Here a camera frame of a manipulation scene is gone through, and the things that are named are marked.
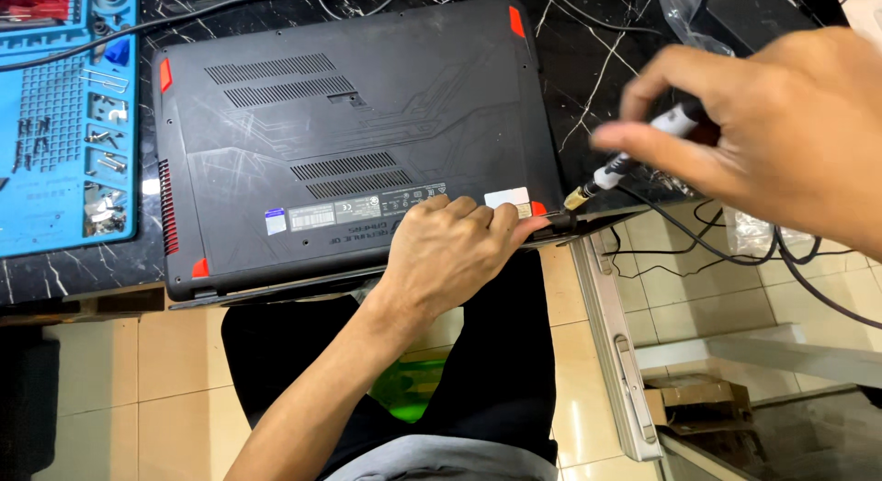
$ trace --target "forearm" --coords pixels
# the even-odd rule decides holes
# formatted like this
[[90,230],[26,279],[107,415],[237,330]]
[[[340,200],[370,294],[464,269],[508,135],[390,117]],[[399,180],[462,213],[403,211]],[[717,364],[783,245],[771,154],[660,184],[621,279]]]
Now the forearm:
[[420,318],[402,317],[401,311],[414,310],[375,289],[318,359],[267,410],[226,481],[314,479],[358,401],[420,331],[400,325],[402,320]]

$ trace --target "laptop vent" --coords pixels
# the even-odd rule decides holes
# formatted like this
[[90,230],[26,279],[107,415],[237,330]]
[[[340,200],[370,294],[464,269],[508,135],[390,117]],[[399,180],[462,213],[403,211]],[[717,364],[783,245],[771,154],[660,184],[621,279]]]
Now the laptop vent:
[[395,161],[391,159],[388,153],[379,152],[325,160],[324,162],[301,164],[299,166],[292,166],[291,170],[294,171],[294,174],[300,180],[313,180],[358,171],[379,170],[380,168],[388,168],[394,165]]
[[288,74],[313,74],[322,71],[333,71],[337,68],[324,54],[289,57],[278,61],[254,62],[253,64],[224,64],[205,68],[208,76],[218,85],[247,81],[249,79],[270,78]]
[[274,104],[276,102],[292,101],[304,97],[317,95],[333,95],[336,93],[354,92],[355,88],[342,76],[330,78],[308,79],[296,83],[266,86],[263,88],[234,88],[224,90],[229,100],[238,108]]
[[402,170],[384,171],[373,175],[343,178],[335,181],[308,184],[306,188],[315,198],[338,197],[352,193],[365,193],[391,186],[410,184],[410,178]]
[[162,244],[166,255],[177,252],[177,222],[175,204],[171,199],[171,171],[169,160],[160,160],[160,210],[162,213]]

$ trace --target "person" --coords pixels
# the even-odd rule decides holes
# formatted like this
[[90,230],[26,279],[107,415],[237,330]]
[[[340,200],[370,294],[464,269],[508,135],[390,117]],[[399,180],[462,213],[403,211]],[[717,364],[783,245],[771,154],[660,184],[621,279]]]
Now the person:
[[[716,146],[642,123],[670,87],[700,98],[721,128]],[[749,59],[666,47],[626,86],[619,116],[595,131],[594,146],[882,260],[882,57],[850,30],[790,34]],[[361,306],[347,296],[277,305],[270,316],[230,309],[222,334],[253,432],[226,480],[557,478],[541,267],[535,251],[509,260],[547,223],[518,221],[513,205],[439,196],[405,215]],[[423,418],[392,418],[365,395],[371,383],[463,305]]]

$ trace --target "black pants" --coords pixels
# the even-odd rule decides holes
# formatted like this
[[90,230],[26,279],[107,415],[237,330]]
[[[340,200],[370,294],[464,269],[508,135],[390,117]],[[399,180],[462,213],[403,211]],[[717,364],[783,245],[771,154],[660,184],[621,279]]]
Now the black pants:
[[[465,325],[423,417],[407,424],[363,397],[319,479],[408,434],[494,441],[555,464],[557,442],[548,439],[556,398],[554,350],[539,252],[515,254],[463,308]],[[226,312],[220,330],[226,360],[252,428],[357,309],[347,295]]]

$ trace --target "hand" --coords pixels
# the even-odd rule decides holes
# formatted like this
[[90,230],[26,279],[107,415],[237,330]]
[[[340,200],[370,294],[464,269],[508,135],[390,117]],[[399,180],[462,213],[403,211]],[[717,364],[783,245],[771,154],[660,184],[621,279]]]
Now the hand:
[[[717,147],[642,121],[669,87],[700,98]],[[749,59],[667,47],[631,81],[620,116],[594,132],[761,219],[882,255],[882,57],[845,28],[777,39]]]
[[518,221],[512,204],[491,209],[469,197],[451,202],[447,195],[435,196],[401,220],[389,264],[370,295],[383,296],[430,324],[475,295],[531,233],[549,224],[545,217]]

